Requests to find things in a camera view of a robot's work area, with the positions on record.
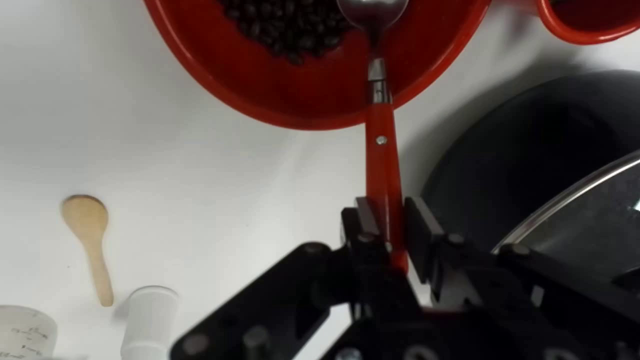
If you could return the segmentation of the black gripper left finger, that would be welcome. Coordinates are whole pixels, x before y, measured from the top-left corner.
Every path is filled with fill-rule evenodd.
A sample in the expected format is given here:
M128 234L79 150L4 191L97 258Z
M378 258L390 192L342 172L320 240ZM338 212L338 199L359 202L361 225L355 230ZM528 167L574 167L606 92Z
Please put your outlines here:
M355 199L351 206L340 212L340 218L342 242L346 247L375 244L382 240L374 208L366 199Z

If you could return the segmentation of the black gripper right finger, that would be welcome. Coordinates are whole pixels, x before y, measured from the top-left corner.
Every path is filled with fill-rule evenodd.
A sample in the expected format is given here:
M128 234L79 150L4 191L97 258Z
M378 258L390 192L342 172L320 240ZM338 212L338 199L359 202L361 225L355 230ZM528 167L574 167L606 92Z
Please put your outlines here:
M430 282L436 269L437 244L445 233L422 199L403 201L403 247L422 284Z

